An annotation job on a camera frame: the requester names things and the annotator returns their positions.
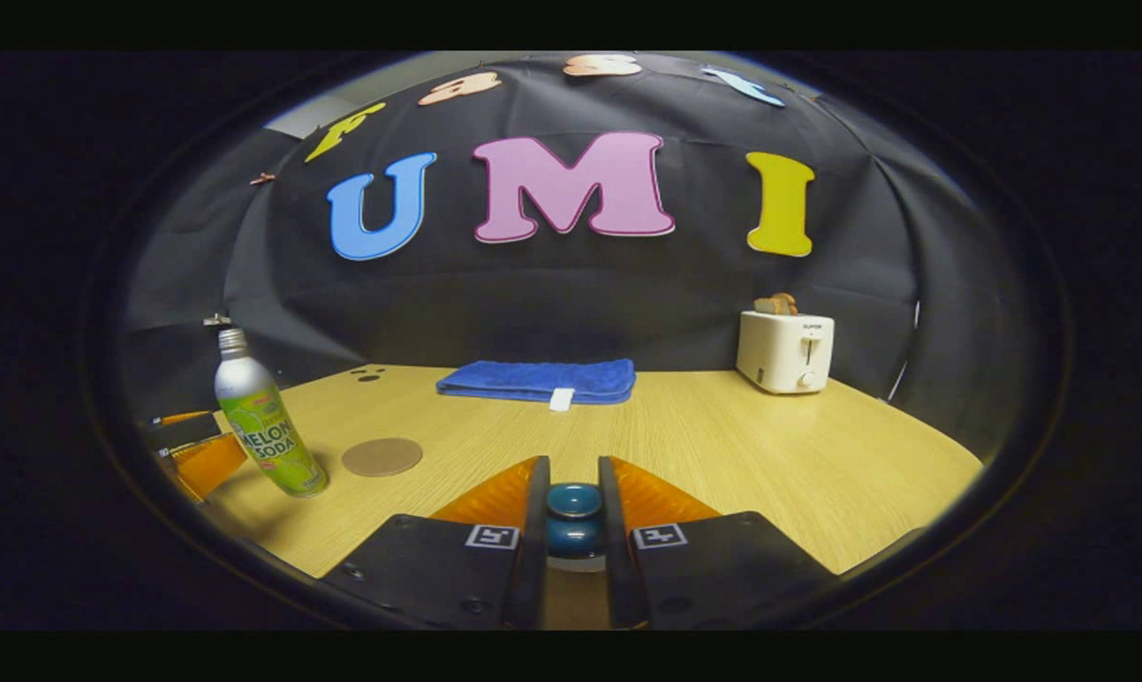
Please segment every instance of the melon soda bottle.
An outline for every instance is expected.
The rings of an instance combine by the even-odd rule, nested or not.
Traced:
[[[217,346],[222,363],[214,375],[214,393],[247,456],[289,496],[324,491],[328,474],[293,428],[268,369],[251,358],[247,332],[223,329]]]

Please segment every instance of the letter m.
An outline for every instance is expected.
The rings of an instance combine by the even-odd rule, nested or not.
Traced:
[[[488,163],[488,219],[475,228],[477,241],[522,241],[537,234],[537,220],[524,217],[522,191],[558,233],[568,233],[593,191],[601,188],[601,211],[593,232],[614,236],[654,236],[675,228],[659,206],[654,152],[657,135],[606,133],[571,168],[532,137],[508,137],[474,150]]]

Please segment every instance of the coaster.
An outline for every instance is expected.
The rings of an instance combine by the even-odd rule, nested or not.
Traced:
[[[424,449],[407,438],[380,438],[347,448],[341,462],[355,475],[402,474],[424,457]]]

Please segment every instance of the wooden table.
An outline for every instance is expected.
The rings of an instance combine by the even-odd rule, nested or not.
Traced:
[[[735,371],[641,372],[622,404],[555,414],[545,402],[441,396],[451,368],[361,369],[282,392],[331,475],[327,491],[292,499],[249,460],[208,498],[222,525],[313,577],[392,514],[435,513],[534,455],[549,455],[553,483],[596,483],[596,459],[613,455],[719,513],[757,511],[836,573],[930,523],[981,471],[947,435],[835,379],[818,394],[772,396]],[[343,468],[347,448],[376,438],[410,438],[424,460],[384,479]]]

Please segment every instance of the folded towel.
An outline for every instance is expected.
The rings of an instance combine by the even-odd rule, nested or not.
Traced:
[[[555,388],[574,388],[571,402],[610,406],[626,402],[635,387],[635,363],[468,363],[436,383],[445,396],[549,401]]]

